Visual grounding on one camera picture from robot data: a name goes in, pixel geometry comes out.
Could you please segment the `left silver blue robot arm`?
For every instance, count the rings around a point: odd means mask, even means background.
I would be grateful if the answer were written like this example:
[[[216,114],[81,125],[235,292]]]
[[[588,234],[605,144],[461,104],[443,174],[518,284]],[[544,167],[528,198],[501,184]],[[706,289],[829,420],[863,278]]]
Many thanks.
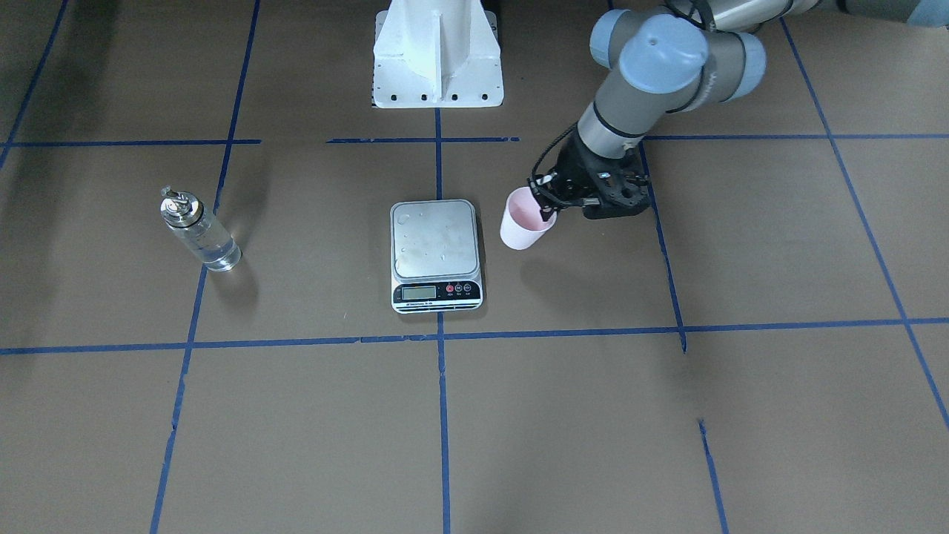
[[[640,144],[661,117],[753,91],[768,59],[750,28],[815,9],[916,27],[945,27],[945,1],[664,1],[647,11],[607,11],[591,31],[593,59],[608,70],[582,116],[555,140],[545,173],[526,183],[542,223],[577,207],[587,219],[640,215],[651,204]]]

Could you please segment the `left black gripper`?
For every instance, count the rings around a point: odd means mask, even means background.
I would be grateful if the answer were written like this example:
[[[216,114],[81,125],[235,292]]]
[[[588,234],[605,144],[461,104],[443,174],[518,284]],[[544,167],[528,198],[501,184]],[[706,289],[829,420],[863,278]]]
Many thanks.
[[[589,150],[577,131],[566,136],[550,171],[555,174],[550,190],[546,178],[531,178],[532,199],[543,223],[548,223],[557,210],[569,207],[607,209],[608,193],[616,182],[615,162]]]

